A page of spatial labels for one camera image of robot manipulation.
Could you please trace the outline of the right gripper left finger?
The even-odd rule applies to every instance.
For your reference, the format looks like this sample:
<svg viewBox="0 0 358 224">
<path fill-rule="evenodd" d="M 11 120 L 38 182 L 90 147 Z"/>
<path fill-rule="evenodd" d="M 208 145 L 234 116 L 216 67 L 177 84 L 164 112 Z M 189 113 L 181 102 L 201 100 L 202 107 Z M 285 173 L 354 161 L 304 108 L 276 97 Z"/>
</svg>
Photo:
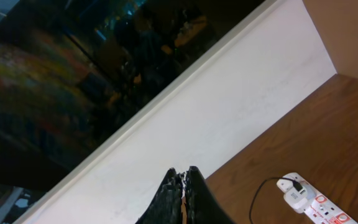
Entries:
<svg viewBox="0 0 358 224">
<path fill-rule="evenodd" d="M 165 174 L 150 205 L 136 224 L 181 224 L 183 184 L 181 175 L 171 168 Z"/>
</svg>

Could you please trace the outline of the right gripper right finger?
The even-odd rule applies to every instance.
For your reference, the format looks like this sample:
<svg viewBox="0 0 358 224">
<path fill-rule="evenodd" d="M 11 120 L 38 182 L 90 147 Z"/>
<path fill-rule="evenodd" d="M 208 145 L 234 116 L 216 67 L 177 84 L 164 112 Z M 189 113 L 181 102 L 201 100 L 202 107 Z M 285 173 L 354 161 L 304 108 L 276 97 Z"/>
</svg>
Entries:
<svg viewBox="0 0 358 224">
<path fill-rule="evenodd" d="M 187 224 L 233 224 L 209 190 L 199 168 L 190 166 L 185 179 Z"/>
</svg>

